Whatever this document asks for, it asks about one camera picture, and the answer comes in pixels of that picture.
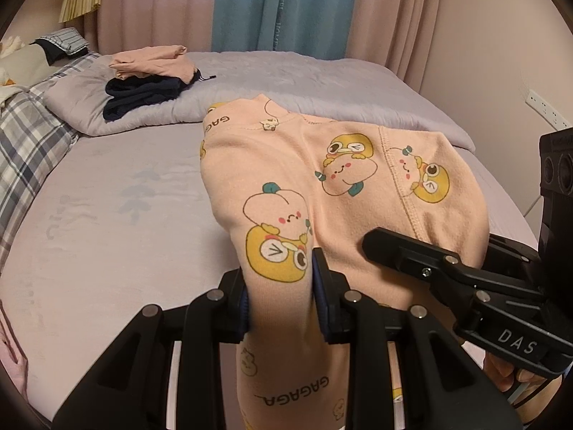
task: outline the pink garment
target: pink garment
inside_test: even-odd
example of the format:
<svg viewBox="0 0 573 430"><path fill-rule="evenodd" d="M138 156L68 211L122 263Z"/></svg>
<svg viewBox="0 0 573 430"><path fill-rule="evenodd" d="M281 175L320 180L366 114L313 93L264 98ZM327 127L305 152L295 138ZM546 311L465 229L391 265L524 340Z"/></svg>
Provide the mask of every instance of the pink garment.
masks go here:
<svg viewBox="0 0 573 430"><path fill-rule="evenodd" d="M2 308L0 301L0 362L8 372L12 379L14 386L18 389L20 394L28 400L27 396L27 375L28 375L28 361L24 353L20 350L18 343L12 334L10 324Z"/></svg>
<svg viewBox="0 0 573 430"><path fill-rule="evenodd" d="M428 284L369 262L360 242L381 226L479 267L489 236L481 190L442 133L291 113L263 95L213 105L203 126L201 175L249 292L250 330L237 348L247 428L339 430L348 347L320 334L310 251L322 247L330 269L378 303L422 304L451 328Z"/></svg>
<svg viewBox="0 0 573 430"><path fill-rule="evenodd" d="M139 50L122 51L114 55L110 67L117 70L116 77L127 79L131 76L178 77L185 84L193 79L197 68L185 55L187 48L182 45L165 47L145 47Z"/></svg>

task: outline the cartoon print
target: cartoon print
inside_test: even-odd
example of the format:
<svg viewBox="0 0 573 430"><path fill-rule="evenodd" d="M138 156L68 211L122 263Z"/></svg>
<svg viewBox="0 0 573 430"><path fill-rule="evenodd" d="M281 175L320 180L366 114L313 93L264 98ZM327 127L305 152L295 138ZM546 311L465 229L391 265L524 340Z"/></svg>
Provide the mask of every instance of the cartoon print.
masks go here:
<svg viewBox="0 0 573 430"><path fill-rule="evenodd" d="M253 430L253 427L250 425L249 421L247 420L245 413L242 410L241 410L241 414L243 415L243 422L245 423L245 430Z"/></svg>
<svg viewBox="0 0 573 430"><path fill-rule="evenodd" d="M345 416L345 401L343 399L339 399L336 404L334 405L334 409L332 409L332 414L334 415L334 419L339 421L342 417Z"/></svg>
<svg viewBox="0 0 573 430"><path fill-rule="evenodd" d="M265 120L260 121L260 123L263 125L263 130L276 130L277 126L279 125L279 119L274 116L274 114L269 113L269 111L266 109L266 106L271 102L271 100L267 100L267 102L265 103L265 113L268 114L269 116L272 116L272 118L267 118Z"/></svg>
<svg viewBox="0 0 573 430"><path fill-rule="evenodd" d="M364 181L378 170L371 159L373 155L372 142L364 134L343 134L330 142L323 170L314 175L328 195L348 193L354 197L364 188Z"/></svg>
<svg viewBox="0 0 573 430"><path fill-rule="evenodd" d="M352 158L364 160L374 155L374 147L370 139L364 134L342 134L330 142L323 167L326 167L340 155L348 155L349 153L352 154Z"/></svg>
<svg viewBox="0 0 573 430"><path fill-rule="evenodd" d="M246 236L251 268L269 280L301 280L308 266L308 235L312 235L303 196L266 183L262 193L247 199L243 213L256 225Z"/></svg>
<svg viewBox="0 0 573 430"><path fill-rule="evenodd" d="M241 352L241 371L248 377L254 377L259 371L257 364L254 363L254 354L245 347Z"/></svg>
<svg viewBox="0 0 573 430"><path fill-rule="evenodd" d="M215 108L219 108L221 105L224 105L227 102L218 102L218 103L213 103L213 105L211 105L209 108L207 108L207 114L211 113L211 111L213 111Z"/></svg>
<svg viewBox="0 0 573 430"><path fill-rule="evenodd" d="M277 118L267 118L261 121L263 125L263 130L275 130L279 125L279 120Z"/></svg>
<svg viewBox="0 0 573 430"><path fill-rule="evenodd" d="M428 204L437 204L446 198L450 177L444 167L425 163L422 157L412 153L409 145L403 149L392 148L390 152L395 156L399 178L416 197Z"/></svg>
<svg viewBox="0 0 573 430"><path fill-rule="evenodd" d="M393 389L392 390L392 398L394 399L394 402L402 402L404 400L402 388Z"/></svg>

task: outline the bed sheet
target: bed sheet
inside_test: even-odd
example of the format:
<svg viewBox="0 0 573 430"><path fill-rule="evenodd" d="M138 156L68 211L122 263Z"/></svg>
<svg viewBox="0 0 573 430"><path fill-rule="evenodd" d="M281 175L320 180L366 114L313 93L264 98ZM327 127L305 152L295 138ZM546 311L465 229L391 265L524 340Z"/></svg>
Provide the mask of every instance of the bed sheet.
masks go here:
<svg viewBox="0 0 573 430"><path fill-rule="evenodd" d="M81 139L32 204L0 298L29 359L30 401L46 417L142 306L187 304L238 265L201 181L202 138L200 124L177 124ZM492 231L535 245L502 187L460 153L485 193ZM223 377L233 430L241 423L230 348Z"/></svg>

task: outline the plaid pillow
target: plaid pillow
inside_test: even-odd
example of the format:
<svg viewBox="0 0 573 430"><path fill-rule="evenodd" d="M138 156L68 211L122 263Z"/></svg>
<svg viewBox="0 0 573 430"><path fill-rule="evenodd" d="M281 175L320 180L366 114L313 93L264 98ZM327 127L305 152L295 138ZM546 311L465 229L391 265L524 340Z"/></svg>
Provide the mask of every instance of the plaid pillow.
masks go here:
<svg viewBox="0 0 573 430"><path fill-rule="evenodd" d="M98 57L78 58L46 81L6 101L0 113L0 272L14 236L46 177L77 139L77 132L42 104L58 78L86 69Z"/></svg>

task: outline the power socket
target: power socket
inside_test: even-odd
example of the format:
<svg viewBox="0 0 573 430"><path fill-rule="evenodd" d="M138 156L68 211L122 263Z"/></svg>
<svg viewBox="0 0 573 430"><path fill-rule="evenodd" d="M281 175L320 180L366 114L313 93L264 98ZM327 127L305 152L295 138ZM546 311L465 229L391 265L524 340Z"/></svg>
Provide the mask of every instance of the power socket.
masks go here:
<svg viewBox="0 0 573 430"><path fill-rule="evenodd" d="M529 91L525 103L543 116L555 130L571 128L571 123L534 90Z"/></svg>

